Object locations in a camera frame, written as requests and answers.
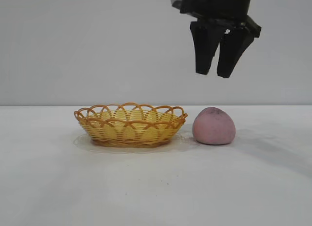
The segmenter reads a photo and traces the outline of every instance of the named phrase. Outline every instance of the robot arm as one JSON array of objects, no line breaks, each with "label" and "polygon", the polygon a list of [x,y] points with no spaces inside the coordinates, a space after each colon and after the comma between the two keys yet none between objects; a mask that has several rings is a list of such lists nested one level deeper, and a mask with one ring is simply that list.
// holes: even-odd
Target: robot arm
[{"label": "robot arm", "polygon": [[261,27],[248,16],[250,1],[171,0],[172,6],[181,14],[197,18],[191,22],[196,73],[208,74],[220,44],[217,73],[224,78],[230,77],[244,51],[261,33]]}]

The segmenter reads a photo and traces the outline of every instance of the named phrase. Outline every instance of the yellow basket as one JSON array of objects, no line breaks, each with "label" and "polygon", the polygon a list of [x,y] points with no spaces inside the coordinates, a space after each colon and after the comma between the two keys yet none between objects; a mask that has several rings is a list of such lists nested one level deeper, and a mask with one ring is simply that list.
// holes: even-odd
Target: yellow basket
[{"label": "yellow basket", "polygon": [[75,111],[75,117],[98,145],[157,147],[171,140],[187,114],[180,106],[125,103],[82,108]]}]

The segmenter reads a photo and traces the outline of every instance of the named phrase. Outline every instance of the pink object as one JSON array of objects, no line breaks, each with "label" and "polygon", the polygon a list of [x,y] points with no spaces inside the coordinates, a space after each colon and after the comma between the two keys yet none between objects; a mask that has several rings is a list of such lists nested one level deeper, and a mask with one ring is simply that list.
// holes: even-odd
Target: pink object
[{"label": "pink object", "polygon": [[204,144],[229,144],[236,135],[236,128],[231,117],[216,107],[201,111],[193,123],[195,140]]}]

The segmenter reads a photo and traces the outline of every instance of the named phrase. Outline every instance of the white tabletop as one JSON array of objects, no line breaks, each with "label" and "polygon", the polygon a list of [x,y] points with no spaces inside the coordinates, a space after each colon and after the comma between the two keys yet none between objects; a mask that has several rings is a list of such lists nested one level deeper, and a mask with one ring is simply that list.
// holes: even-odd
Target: white tabletop
[{"label": "white tabletop", "polygon": [[311,226],[312,106],[219,106],[230,145],[90,144],[74,107],[0,107],[1,226]]}]

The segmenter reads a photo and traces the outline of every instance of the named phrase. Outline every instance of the white wall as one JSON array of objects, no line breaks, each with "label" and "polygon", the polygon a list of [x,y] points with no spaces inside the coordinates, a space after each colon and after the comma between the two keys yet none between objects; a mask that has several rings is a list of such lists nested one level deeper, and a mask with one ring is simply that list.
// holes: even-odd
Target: white wall
[{"label": "white wall", "polygon": [[252,0],[229,79],[195,73],[170,0],[0,0],[0,104],[312,104],[312,0]]}]

